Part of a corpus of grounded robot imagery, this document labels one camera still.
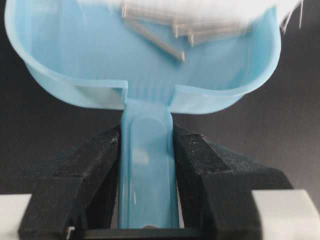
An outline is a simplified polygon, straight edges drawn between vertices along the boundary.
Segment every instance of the translucent blue plastic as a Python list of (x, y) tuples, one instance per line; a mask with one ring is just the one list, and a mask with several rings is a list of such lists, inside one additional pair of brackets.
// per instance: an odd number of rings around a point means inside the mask
[(185, 49), (185, 64), (128, 30), (119, 10), (101, 4), (7, 0), (5, 27), (34, 79), (53, 96), (85, 108), (125, 109), (120, 228), (178, 226), (170, 112), (229, 107), (268, 80), (281, 50), (274, 9), (245, 36), (194, 48), (169, 27), (147, 25)]

